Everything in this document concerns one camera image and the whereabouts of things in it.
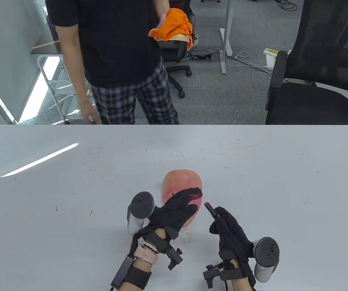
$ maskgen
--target forearm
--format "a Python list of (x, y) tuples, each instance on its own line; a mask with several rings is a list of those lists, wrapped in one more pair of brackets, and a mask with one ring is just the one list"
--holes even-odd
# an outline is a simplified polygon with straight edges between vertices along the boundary
[[(166, 238), (166, 232), (163, 229), (156, 229), (156, 234), (160, 236), (162, 239)], [(137, 269), (140, 269), (144, 272), (151, 272), (152, 264), (147, 263), (145, 261), (142, 261), (140, 258), (136, 258), (134, 261), (133, 266)], [(139, 287), (135, 286), (134, 284), (131, 284), (129, 282), (124, 282), (118, 291), (141, 291)]]
[(159, 19), (165, 19), (167, 12), (170, 10), (169, 0), (154, 0), (154, 2)]
[(82, 60), (80, 40), (77, 38), (74, 43), (61, 43), (61, 49), (66, 70), (77, 96), (79, 98), (85, 97), (84, 62)]
[[(235, 268), (239, 267), (239, 264), (236, 260), (232, 260), (231, 262), (234, 264)], [(231, 280), (231, 283), (233, 291), (252, 291), (247, 277)]]

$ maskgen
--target pink watch strap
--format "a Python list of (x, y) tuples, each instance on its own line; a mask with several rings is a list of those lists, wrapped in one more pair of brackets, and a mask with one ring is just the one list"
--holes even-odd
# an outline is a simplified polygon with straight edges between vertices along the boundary
[(155, 253), (153, 253), (149, 249), (144, 249), (141, 245), (138, 245), (134, 256), (152, 265), (154, 265), (156, 263), (156, 260), (158, 259), (158, 256)]

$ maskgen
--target chair seat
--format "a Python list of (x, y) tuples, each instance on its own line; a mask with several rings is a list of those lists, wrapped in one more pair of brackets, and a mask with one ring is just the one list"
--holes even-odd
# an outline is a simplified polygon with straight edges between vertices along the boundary
[(283, 83), (266, 124), (348, 125), (348, 99), (316, 86)]

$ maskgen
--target chair base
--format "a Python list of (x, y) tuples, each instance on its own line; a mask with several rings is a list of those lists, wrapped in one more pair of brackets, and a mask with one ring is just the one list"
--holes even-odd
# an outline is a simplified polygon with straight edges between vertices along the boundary
[(176, 65), (173, 67), (166, 68), (167, 75), (169, 77), (169, 82), (175, 87), (175, 89), (178, 90), (178, 97), (179, 98), (185, 98), (185, 92), (183, 91), (183, 87), (172, 77), (170, 76), (173, 72), (179, 72), (179, 71), (185, 71), (186, 76), (191, 76), (192, 71), (190, 70), (189, 65)]

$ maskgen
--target black t-shirt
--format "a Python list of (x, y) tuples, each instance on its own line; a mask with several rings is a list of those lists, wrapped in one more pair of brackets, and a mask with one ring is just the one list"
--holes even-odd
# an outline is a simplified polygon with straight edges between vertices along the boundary
[(160, 48), (149, 37), (153, 0), (46, 0), (56, 26), (78, 23), (85, 77), (96, 87), (139, 82), (158, 65)]

